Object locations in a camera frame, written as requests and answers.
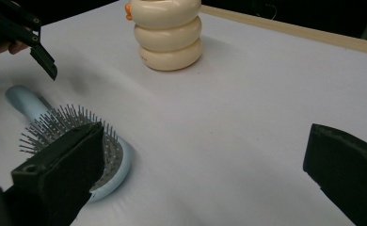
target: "hair brush bristles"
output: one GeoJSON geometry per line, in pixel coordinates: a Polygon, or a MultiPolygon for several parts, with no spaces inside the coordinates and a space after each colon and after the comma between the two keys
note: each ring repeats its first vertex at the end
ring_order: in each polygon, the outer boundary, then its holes
{"type": "MultiPolygon", "coordinates": [[[[23,143],[20,145],[21,151],[36,154],[71,129],[98,121],[102,119],[98,119],[95,114],[80,105],[78,109],[73,105],[53,108],[46,114],[41,114],[38,119],[30,123],[29,127],[25,128],[27,134],[22,134],[23,138],[20,139],[23,143]]],[[[102,123],[104,125],[104,174],[90,191],[110,181],[119,170],[122,161],[123,151],[116,131],[105,121],[102,123]]]]}

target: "white tabletop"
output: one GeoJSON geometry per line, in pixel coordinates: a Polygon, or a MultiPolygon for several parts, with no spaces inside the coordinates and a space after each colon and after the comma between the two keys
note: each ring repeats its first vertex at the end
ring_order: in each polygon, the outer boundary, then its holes
{"type": "Polygon", "coordinates": [[[134,149],[130,173],[73,225],[353,225],[303,171],[313,123],[367,141],[367,54],[200,14],[204,52],[177,72],[146,67],[119,1],[49,24],[53,82],[26,50],[0,55],[0,186],[29,156],[25,85],[82,105],[134,149]]]}

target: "light blue hairbrush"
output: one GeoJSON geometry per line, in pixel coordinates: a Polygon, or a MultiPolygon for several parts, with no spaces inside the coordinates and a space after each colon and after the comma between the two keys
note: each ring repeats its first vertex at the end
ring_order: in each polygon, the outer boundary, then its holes
{"type": "MultiPolygon", "coordinates": [[[[5,94],[8,102],[30,121],[22,134],[22,151],[35,154],[73,128],[91,122],[102,121],[81,106],[46,107],[30,89],[14,86],[5,94]]],[[[108,123],[104,124],[104,174],[90,190],[88,202],[95,202],[115,190],[126,177],[131,165],[129,145],[120,138],[108,123]]]]}

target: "rubber duck toy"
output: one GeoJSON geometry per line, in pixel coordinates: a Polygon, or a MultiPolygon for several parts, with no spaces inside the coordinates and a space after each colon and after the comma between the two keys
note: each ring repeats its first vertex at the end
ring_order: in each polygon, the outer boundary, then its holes
{"type": "Polygon", "coordinates": [[[136,23],[142,61],[158,71],[175,71],[202,53],[200,0],[130,0],[126,19],[136,23]]]}

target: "hairbrush handle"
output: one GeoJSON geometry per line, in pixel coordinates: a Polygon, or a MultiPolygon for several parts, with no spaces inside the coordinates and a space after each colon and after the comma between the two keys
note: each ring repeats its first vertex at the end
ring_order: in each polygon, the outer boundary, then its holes
{"type": "Polygon", "coordinates": [[[49,109],[40,101],[37,95],[25,86],[14,86],[9,88],[5,97],[8,102],[20,113],[25,115],[30,122],[38,119],[49,109]]]}

